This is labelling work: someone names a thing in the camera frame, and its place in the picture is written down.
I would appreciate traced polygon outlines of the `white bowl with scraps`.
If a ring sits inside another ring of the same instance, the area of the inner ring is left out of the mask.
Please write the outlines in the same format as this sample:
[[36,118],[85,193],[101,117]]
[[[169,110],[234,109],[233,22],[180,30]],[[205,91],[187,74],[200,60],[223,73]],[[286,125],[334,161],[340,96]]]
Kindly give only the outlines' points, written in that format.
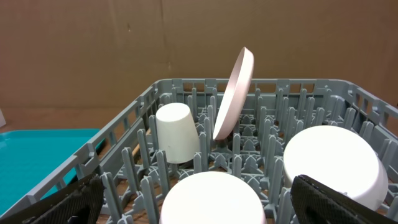
[[266,222],[261,200],[243,180],[231,174],[208,171],[176,183],[162,204],[161,224]]

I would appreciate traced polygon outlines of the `grey dishwasher rack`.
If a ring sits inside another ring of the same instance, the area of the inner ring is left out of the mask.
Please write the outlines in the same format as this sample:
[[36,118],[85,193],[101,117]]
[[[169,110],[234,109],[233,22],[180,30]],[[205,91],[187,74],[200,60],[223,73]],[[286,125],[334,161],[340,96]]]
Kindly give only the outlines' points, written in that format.
[[[155,112],[169,103],[185,103],[194,110],[195,126],[204,136],[212,134],[226,86],[224,79],[166,79],[144,93],[19,199],[3,217],[41,201],[69,172],[80,179],[106,171],[118,182],[125,178],[124,147],[140,145],[137,172],[157,177],[158,151]],[[231,169],[235,156],[242,159],[242,177],[259,190],[273,186],[271,157],[280,156],[299,131],[311,126],[348,128],[366,140],[386,165],[389,188],[382,210],[397,216],[397,136],[387,123],[397,119],[397,109],[344,80],[255,79],[232,135],[217,146],[208,140],[212,167]]]

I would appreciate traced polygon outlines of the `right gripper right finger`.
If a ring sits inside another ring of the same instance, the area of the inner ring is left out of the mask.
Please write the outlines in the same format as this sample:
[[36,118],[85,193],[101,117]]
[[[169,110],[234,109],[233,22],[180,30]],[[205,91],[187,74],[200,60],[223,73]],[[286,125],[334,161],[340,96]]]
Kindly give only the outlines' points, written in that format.
[[307,175],[294,178],[290,199],[300,224],[397,224]]

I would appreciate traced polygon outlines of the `white paper cup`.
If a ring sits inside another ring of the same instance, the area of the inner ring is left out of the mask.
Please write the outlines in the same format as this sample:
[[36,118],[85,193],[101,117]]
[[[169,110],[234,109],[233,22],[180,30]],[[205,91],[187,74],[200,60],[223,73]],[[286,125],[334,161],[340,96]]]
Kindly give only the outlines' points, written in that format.
[[188,162],[200,152],[198,132],[188,105],[163,105],[155,118],[159,149],[165,151],[168,163]]

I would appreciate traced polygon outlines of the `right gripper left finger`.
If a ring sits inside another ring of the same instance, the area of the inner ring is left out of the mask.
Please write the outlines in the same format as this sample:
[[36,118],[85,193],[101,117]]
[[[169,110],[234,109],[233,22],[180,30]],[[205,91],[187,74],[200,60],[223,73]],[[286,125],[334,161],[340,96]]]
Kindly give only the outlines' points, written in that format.
[[1,223],[96,223],[104,203],[104,186],[98,174],[90,174],[1,219]]

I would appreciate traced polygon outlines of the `white round plate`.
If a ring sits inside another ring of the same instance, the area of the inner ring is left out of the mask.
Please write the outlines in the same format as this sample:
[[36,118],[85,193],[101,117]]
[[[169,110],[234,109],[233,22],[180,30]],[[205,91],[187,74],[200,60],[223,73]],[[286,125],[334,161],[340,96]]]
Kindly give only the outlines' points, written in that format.
[[226,86],[213,132],[214,140],[225,139],[234,129],[246,101],[254,71],[254,55],[243,47]]

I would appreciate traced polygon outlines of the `white bowl with peanuts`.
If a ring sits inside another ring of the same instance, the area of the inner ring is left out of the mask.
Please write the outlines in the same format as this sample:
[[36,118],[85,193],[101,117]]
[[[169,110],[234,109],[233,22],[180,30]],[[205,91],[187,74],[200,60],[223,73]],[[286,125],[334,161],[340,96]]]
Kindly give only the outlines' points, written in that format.
[[376,152],[358,134],[337,126],[304,129],[287,143],[284,186],[307,175],[376,211],[387,195],[388,177]]

